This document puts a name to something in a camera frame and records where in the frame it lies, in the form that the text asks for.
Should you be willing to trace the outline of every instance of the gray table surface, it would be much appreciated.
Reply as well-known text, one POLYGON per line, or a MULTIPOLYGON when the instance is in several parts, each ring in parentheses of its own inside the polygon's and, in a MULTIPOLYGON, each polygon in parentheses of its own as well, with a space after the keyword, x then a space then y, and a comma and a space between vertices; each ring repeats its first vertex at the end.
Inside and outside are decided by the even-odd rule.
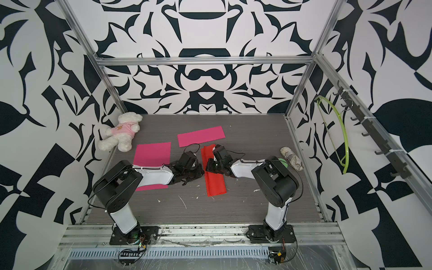
MULTIPOLYGON (((284 116, 265 115, 143 115, 141 130, 132 141, 129 152, 116 151, 110 168, 120 160, 133 162, 138 144, 171 142, 171 161, 177 160, 183 148, 178 147, 177 134, 222 126, 226 138, 201 144, 221 144, 226 149, 244 152, 244 159, 265 159, 271 155, 282 157, 283 146, 295 149, 284 116)), ((197 152, 201 161, 201 151, 197 152)), ((319 222, 320 217, 309 190, 304 172, 305 190, 301 199, 290 204, 288 222, 319 222)), ((208 197, 204 176, 182 186, 166 189, 136 191, 129 204, 140 223, 253 223, 262 222, 268 202, 255 180, 225 177, 227 193, 208 197)), ((300 195, 301 186, 295 197, 300 195)), ((94 208, 87 224, 110 224, 112 219, 102 209, 94 208)))

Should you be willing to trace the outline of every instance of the zip tie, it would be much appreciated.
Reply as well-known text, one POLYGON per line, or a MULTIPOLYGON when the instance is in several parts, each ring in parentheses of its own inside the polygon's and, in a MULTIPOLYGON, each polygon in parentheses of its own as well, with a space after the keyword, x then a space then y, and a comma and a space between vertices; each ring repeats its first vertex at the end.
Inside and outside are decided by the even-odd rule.
POLYGON ((388 153, 385 154, 385 156, 388 156, 390 153, 393 153, 393 152, 404 152, 404 153, 406 153, 405 150, 403 150, 403 149, 390 149, 388 151, 388 153))
POLYGON ((365 117, 363 117, 363 120, 360 122, 360 124, 363 124, 363 122, 369 118, 376 118, 376 117, 375 116, 365 116, 365 117))

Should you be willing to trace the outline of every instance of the teddy bear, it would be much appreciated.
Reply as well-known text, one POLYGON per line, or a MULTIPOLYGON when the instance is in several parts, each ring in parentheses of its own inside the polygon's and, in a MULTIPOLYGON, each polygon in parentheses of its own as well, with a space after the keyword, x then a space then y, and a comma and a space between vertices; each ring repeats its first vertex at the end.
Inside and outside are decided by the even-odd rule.
POLYGON ((101 140, 98 144, 102 151, 109 151, 116 145, 122 152, 127 152, 132 149, 132 139, 140 130, 140 122, 143 117, 134 112, 127 112, 119 115, 118 125, 105 130, 106 136, 111 136, 105 140, 101 140))

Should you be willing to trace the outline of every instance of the red cloth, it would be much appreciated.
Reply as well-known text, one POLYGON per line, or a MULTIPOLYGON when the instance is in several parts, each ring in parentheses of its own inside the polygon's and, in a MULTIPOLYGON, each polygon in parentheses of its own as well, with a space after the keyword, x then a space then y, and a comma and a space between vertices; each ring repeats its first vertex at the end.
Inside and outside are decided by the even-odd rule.
MULTIPOLYGON (((213 147, 216 144, 212 144, 210 146, 204 146, 201 149, 201 157, 203 159, 203 167, 204 171, 207 167, 207 161, 209 159, 213 159, 213 147)), ((223 179, 223 175, 218 173, 212 173, 205 171, 204 176, 206 178, 206 188, 207 188, 207 196, 216 196, 226 193, 225 180, 223 179)))

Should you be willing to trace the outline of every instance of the debris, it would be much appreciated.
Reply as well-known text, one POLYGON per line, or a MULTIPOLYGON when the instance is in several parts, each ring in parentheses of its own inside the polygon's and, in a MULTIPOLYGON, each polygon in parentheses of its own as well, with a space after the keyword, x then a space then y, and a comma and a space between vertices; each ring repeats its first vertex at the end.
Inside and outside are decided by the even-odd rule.
POLYGON ((187 209, 186 204, 184 203, 183 199, 180 196, 178 196, 178 197, 181 199, 181 202, 183 203, 184 207, 187 209))

